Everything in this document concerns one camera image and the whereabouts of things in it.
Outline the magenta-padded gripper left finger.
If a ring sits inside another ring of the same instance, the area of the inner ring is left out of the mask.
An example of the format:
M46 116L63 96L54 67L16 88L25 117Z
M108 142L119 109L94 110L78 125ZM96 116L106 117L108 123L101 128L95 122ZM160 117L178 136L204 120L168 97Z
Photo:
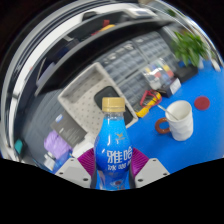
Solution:
M69 158L56 175L84 188L95 188L97 171L94 150L89 149L78 158Z

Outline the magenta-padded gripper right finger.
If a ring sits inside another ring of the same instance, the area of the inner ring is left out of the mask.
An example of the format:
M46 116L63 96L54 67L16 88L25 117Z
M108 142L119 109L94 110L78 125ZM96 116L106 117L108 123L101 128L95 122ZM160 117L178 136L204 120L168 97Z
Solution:
M168 170L157 158L149 159L138 149L133 149L129 169L129 186L140 188L169 175Z

